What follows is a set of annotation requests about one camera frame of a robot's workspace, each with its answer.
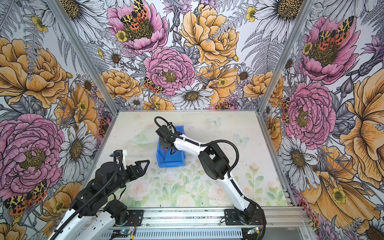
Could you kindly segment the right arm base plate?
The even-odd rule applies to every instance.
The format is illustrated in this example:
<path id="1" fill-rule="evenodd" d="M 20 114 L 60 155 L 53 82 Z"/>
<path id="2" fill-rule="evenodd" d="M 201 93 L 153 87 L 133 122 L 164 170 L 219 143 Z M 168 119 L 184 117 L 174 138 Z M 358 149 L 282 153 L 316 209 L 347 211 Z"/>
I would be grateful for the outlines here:
<path id="1" fill-rule="evenodd" d="M 256 209 L 253 214 L 241 212 L 238 209 L 224 209 L 224 217 L 227 226 L 261 226 L 265 223 L 264 215 L 260 209 Z"/>

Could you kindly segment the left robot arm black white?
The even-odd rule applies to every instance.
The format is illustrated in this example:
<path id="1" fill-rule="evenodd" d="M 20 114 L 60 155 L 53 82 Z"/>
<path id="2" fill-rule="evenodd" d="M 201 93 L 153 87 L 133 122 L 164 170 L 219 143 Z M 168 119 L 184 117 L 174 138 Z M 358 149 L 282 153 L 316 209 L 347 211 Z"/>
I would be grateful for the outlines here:
<path id="1" fill-rule="evenodd" d="M 95 178 L 81 190 L 70 204 L 69 214 L 63 218 L 64 222 L 50 236 L 51 240 L 59 238 L 69 239 L 69 234 L 75 233 L 75 227 L 80 225 L 80 220 L 93 217 L 102 206 L 112 208 L 112 216 L 117 216 L 126 206 L 114 199 L 108 203 L 109 196 L 117 190 L 124 189 L 127 183 L 143 177 L 150 164 L 149 160 L 136 161 L 134 165 L 122 167 L 117 162 L 107 162 L 96 170 Z"/>

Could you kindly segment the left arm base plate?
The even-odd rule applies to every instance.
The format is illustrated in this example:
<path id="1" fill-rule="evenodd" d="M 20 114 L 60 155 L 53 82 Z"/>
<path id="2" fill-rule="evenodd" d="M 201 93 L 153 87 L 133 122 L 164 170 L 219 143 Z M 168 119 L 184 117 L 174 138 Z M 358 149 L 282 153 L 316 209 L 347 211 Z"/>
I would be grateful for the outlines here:
<path id="1" fill-rule="evenodd" d="M 119 227 L 140 227 L 144 219 L 144 210 L 127 210 L 123 223 Z"/>

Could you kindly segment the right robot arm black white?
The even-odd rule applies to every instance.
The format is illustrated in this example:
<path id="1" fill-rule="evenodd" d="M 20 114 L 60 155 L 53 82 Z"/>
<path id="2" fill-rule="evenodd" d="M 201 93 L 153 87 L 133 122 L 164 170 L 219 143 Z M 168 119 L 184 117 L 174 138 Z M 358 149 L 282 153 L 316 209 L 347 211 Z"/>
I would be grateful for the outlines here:
<path id="1" fill-rule="evenodd" d="M 172 125 L 162 125 L 156 130 L 161 144 L 165 149 L 183 151 L 197 157 L 205 173 L 213 180 L 221 182 L 235 209 L 239 211 L 237 219 L 245 225 L 251 224 L 254 219 L 259 219 L 264 226 L 267 221 L 261 206 L 243 194 L 240 186 L 232 176 L 232 170 L 239 162 L 240 154 L 237 147 L 227 140 L 216 140 L 209 143 L 201 143 L 192 140 L 184 134 L 177 132 Z M 219 144 L 228 144 L 235 151 L 235 162 L 230 161 Z"/>

